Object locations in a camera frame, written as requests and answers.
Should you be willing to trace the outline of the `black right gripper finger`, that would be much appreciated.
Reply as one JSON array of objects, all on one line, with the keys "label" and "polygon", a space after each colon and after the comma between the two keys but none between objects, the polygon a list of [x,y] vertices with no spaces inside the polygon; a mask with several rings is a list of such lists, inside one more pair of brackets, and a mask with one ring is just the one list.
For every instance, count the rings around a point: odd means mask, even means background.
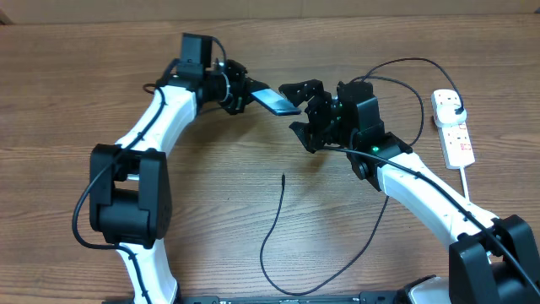
[{"label": "black right gripper finger", "polygon": [[314,134],[314,129],[310,123],[292,122],[289,128],[308,152],[314,154],[319,149],[318,138]]},{"label": "black right gripper finger", "polygon": [[310,106],[316,106],[325,101],[323,83],[318,79],[282,84],[278,87],[278,91],[294,106],[299,106],[303,102],[307,102]]}]

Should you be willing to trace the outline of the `Samsung Galaxy smartphone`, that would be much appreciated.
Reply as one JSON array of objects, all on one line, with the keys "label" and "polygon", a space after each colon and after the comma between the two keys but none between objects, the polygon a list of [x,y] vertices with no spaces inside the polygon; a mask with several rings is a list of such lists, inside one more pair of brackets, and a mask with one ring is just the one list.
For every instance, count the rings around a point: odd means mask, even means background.
[{"label": "Samsung Galaxy smartphone", "polygon": [[300,109],[272,89],[258,90],[251,96],[275,116],[299,115]]}]

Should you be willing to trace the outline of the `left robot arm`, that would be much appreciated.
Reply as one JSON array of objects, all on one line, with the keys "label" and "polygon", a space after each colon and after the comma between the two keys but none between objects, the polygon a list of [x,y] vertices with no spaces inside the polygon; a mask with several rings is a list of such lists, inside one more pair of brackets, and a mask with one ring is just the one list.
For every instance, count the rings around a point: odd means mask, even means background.
[{"label": "left robot arm", "polygon": [[89,223],[101,233],[103,250],[121,254],[135,295],[132,303],[177,303],[179,285],[171,275],[164,237],[172,198],[167,157],[203,104],[219,103],[230,115],[256,100],[269,105],[279,95],[247,77],[246,68],[212,59],[219,39],[185,33],[181,54],[152,83],[153,99],[135,126],[115,144],[98,144],[90,155]]}]

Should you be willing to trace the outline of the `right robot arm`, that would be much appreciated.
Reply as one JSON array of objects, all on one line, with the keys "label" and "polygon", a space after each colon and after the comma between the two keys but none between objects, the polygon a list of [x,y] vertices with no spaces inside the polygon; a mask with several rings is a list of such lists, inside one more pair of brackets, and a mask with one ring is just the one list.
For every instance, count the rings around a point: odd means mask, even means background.
[{"label": "right robot arm", "polygon": [[397,303],[537,303],[539,252],[531,227],[482,209],[437,177],[410,145],[385,130],[373,86],[339,83],[332,95],[321,81],[283,84],[308,121],[290,127],[311,153],[346,153],[353,171],[396,199],[428,227],[449,254],[447,277],[429,276],[396,293]]}]

